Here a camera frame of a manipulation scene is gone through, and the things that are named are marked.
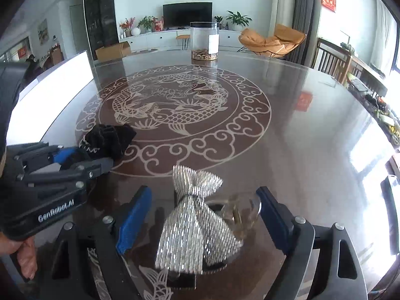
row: white label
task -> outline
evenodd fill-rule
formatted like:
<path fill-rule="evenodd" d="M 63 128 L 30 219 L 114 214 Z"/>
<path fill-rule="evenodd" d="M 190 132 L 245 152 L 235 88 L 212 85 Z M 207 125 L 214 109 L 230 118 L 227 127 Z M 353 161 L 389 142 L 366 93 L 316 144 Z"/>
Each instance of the white label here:
<path fill-rule="evenodd" d="M 220 43 L 219 35 L 209 35 L 208 36 L 208 53 L 209 54 L 218 53 L 219 43 Z"/>
<path fill-rule="evenodd" d="M 60 206 L 57 206 L 53 209 L 51 209 L 49 212 L 38 216 L 37 220 L 39 222 L 43 222 L 46 221 L 47 219 L 50 219 L 52 216 L 61 213 L 62 211 L 65 211 L 66 209 L 68 209 L 69 207 L 74 205 L 74 199 L 70 200 L 68 203 L 64 203 Z"/>

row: potted plant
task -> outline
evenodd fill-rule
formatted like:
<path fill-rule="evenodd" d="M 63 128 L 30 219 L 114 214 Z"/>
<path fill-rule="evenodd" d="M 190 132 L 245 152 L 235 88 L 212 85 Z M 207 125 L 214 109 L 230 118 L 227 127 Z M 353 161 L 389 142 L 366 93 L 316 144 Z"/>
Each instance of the potted plant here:
<path fill-rule="evenodd" d="M 125 18 L 125 21 L 123 23 L 120 23 L 119 26 L 122 28 L 122 30 L 125 32 L 125 35 L 127 37 L 131 36 L 131 28 L 133 26 L 133 22 L 135 21 L 135 18 L 130 18 L 129 20 Z"/>
<path fill-rule="evenodd" d="M 153 18 L 151 16 L 145 16 L 141 21 L 139 21 L 139 26 L 142 26 L 145 33 L 151 32 L 153 26 Z"/>
<path fill-rule="evenodd" d="M 223 23 L 222 23 L 222 21 L 223 21 L 224 17 L 215 16 L 214 19 L 215 19 L 215 21 L 217 21 L 217 23 L 219 23 L 219 29 L 221 30 L 221 29 L 223 28 Z"/>
<path fill-rule="evenodd" d="M 227 17 L 227 19 L 232 21 L 232 29 L 236 32 L 241 32 L 246 26 L 249 25 L 249 21 L 253 21 L 253 19 L 246 15 L 242 16 L 239 11 L 237 14 L 233 13 L 232 11 L 228 12 L 229 17 Z"/>

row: window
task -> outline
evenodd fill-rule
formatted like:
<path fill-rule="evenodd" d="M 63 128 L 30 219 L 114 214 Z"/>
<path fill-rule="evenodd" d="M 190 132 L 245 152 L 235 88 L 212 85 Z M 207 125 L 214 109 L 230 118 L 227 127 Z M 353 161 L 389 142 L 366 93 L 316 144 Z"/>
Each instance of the window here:
<path fill-rule="evenodd" d="M 30 53 L 31 45 L 29 45 L 29 39 L 26 37 L 20 42 L 16 43 L 9 50 L 5 51 L 3 54 L 0 54 L 0 62 L 18 62 L 19 60 L 26 60 Z"/>
<path fill-rule="evenodd" d="M 399 53 L 399 40 L 400 40 L 400 27 L 397 26 L 397 41 L 396 51 L 394 53 L 393 67 L 392 69 L 400 73 L 400 53 Z"/>

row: dark glass cabinet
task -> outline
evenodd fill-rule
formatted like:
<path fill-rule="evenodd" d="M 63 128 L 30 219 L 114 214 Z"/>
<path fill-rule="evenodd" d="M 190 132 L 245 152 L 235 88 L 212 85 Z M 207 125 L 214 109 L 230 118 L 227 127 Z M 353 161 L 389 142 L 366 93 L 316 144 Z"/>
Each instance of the dark glass cabinet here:
<path fill-rule="evenodd" d="M 97 60 L 97 49 L 119 42 L 114 0 L 83 0 L 83 3 L 91 54 Z"/>

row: glass jar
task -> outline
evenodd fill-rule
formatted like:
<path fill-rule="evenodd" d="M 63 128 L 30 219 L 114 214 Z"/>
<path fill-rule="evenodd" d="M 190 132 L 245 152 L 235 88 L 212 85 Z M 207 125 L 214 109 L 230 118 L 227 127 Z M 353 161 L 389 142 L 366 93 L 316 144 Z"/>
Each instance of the glass jar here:
<path fill-rule="evenodd" d="M 191 22 L 191 58 L 213 61 L 218 58 L 219 27 L 216 22 Z"/>

